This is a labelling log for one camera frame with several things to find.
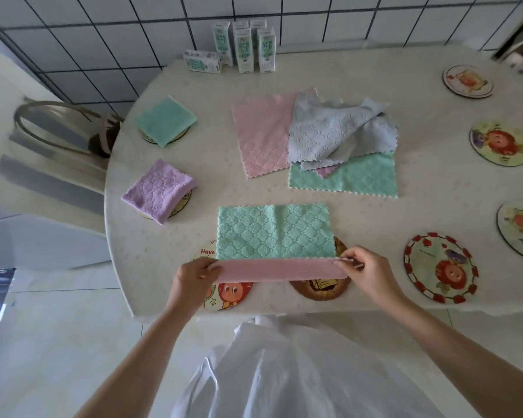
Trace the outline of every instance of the cartoon coaster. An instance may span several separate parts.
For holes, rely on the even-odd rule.
[[[427,233],[405,247],[405,271],[425,296],[436,302],[460,304],[473,295],[479,270],[472,256],[454,238]]]
[[[172,141],[170,141],[169,144],[172,144],[174,141],[179,140],[181,137],[183,137],[188,132],[188,130],[189,130],[189,127],[184,129],[179,135],[176,136],[176,138],[174,138]],[[140,136],[143,139],[145,139],[147,142],[149,142],[150,144],[157,144],[153,139],[148,137],[141,129],[138,129],[138,132],[139,132]]]
[[[205,243],[199,248],[191,259],[206,256],[215,258],[217,252],[217,240]],[[208,311],[220,311],[237,306],[250,293],[253,283],[221,283],[214,284],[205,295],[203,307]]]
[[[335,241],[335,252],[337,256],[340,256],[347,247],[343,242],[334,236]],[[341,296],[347,287],[351,279],[331,279],[331,280],[297,280],[290,281],[293,288],[300,293],[300,295],[307,297],[312,300],[331,300]]]
[[[498,230],[505,241],[523,255],[523,201],[511,201],[498,210]]]
[[[188,201],[190,200],[191,197],[192,197],[192,190],[190,190],[186,195],[184,195],[182,197],[182,199],[180,201],[178,201],[178,203],[174,207],[174,210],[172,210],[172,213],[170,216],[168,216],[168,218],[171,218],[172,216],[175,216],[176,214],[178,214],[179,212],[184,210],[184,207],[188,204]],[[144,213],[142,213],[140,211],[138,211],[138,213],[141,217],[145,217],[147,219],[153,220],[153,218],[146,216]]]
[[[486,98],[492,95],[494,82],[474,66],[459,64],[443,73],[443,83],[453,92],[467,98]]]
[[[471,145],[481,156],[507,167],[523,164],[523,129],[485,121],[471,128]]]

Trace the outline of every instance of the folded cloth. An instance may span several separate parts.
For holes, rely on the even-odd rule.
[[[231,106],[246,177],[286,169],[289,127],[297,93],[251,98]]]
[[[219,207],[218,259],[290,257],[335,257],[326,204]]]
[[[314,171],[320,176],[322,179],[325,179],[328,175],[333,173],[337,168],[339,167],[339,164],[337,165],[330,165],[328,167],[322,167],[320,169],[315,169]]]
[[[265,258],[217,261],[210,269],[221,267],[216,283],[346,279],[332,258]]]
[[[397,182],[393,152],[351,158],[325,179],[313,170],[304,171],[299,164],[291,164],[289,187],[396,198]]]
[[[349,158],[373,153],[386,153],[397,149],[397,126],[385,116],[378,116],[358,128],[326,159],[304,161],[303,170],[313,170],[341,164]]]
[[[122,200],[163,224],[176,204],[196,186],[190,176],[165,161],[157,160],[122,196]]]
[[[160,147],[165,147],[197,121],[194,113],[185,109],[172,97],[146,110],[135,119],[135,124]]]
[[[364,98],[357,107],[324,107],[315,91],[299,93],[289,132],[289,162],[326,159],[359,127],[387,106]]]

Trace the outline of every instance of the mint green towel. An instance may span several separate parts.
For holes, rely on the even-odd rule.
[[[196,122],[194,113],[185,109],[169,97],[142,112],[135,124],[160,147],[176,138],[182,131]]]
[[[300,163],[293,163],[289,171],[289,187],[396,198],[393,151],[351,158],[323,179],[312,170],[302,170]]]
[[[220,260],[334,256],[324,203],[219,207]]]

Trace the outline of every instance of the forearm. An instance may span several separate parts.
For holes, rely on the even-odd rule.
[[[523,418],[523,372],[410,301],[385,309],[481,416]]]
[[[187,321],[176,311],[163,313],[75,418],[147,417]]]

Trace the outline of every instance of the table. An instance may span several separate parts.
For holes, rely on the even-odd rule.
[[[474,64],[495,79],[494,94],[472,100],[453,94],[442,72]],[[505,66],[461,46],[370,49],[277,56],[276,73],[221,75],[189,72],[175,61],[149,85],[124,123],[106,176],[105,221],[112,261],[132,314],[151,320],[163,309],[177,267],[216,238],[217,207],[326,202],[335,235],[388,257],[403,291],[426,308],[445,308],[420,294],[405,274],[403,249],[416,234],[439,231],[461,241],[480,269],[470,302],[451,308],[492,314],[523,311],[523,257],[496,228],[496,211],[523,199],[523,166],[500,167],[470,146],[476,122],[504,120],[523,127],[523,83]],[[399,197],[289,189],[288,171],[247,180],[237,147],[230,105],[248,96],[306,90],[321,98],[389,101],[399,124],[395,154]],[[172,95],[197,123],[164,149],[142,140],[137,115]],[[198,184],[186,208],[165,225],[141,217],[120,200],[159,158],[192,175]],[[226,314],[369,310],[375,306],[350,285],[333,301],[315,302],[288,282],[254,284]]]

